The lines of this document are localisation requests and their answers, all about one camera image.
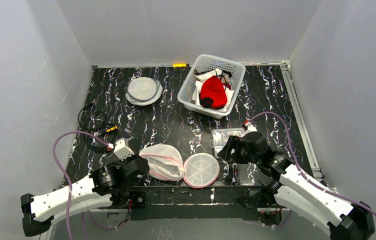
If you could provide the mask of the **white mesh bag pink trim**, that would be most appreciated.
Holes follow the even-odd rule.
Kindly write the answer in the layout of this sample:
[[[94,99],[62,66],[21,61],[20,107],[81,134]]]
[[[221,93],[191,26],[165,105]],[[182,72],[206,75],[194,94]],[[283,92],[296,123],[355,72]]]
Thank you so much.
[[[153,178],[168,182],[183,180],[194,189],[210,186],[220,174],[218,160],[208,153],[195,153],[184,160],[175,147],[156,144],[142,149],[139,155],[148,161]]]

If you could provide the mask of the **bright red bra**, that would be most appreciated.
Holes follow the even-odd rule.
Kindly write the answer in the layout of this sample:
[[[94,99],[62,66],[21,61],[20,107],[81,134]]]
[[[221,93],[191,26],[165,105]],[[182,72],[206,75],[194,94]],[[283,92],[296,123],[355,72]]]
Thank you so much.
[[[227,102],[224,85],[217,76],[210,77],[202,84],[199,92],[199,103],[202,107],[220,110]]]

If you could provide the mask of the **white mesh bag blue trim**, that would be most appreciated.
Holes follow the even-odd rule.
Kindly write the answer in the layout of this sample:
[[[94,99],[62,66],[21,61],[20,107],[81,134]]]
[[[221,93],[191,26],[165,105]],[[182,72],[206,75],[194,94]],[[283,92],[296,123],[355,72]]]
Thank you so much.
[[[147,106],[155,103],[163,92],[161,83],[149,77],[138,77],[131,80],[126,88],[125,97],[135,106]]]

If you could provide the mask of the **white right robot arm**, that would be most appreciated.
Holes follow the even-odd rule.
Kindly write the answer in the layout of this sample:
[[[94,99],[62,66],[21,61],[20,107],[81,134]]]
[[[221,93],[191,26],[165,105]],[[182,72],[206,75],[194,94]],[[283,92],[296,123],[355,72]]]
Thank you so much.
[[[375,233],[370,208],[351,203],[298,170],[295,161],[273,150],[260,132],[231,135],[217,156],[237,164],[255,164],[270,180],[256,196],[260,204],[279,205],[303,216],[332,240],[368,240]]]

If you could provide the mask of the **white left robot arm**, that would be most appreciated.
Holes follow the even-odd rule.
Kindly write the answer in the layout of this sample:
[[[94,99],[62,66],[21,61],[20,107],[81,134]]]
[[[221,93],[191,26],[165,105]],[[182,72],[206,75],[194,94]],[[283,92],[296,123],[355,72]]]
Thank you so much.
[[[94,170],[69,186],[43,195],[22,195],[24,235],[40,235],[61,220],[84,211],[112,206],[125,208],[135,203],[137,195],[130,188],[149,171],[148,160],[134,154],[123,162]]]

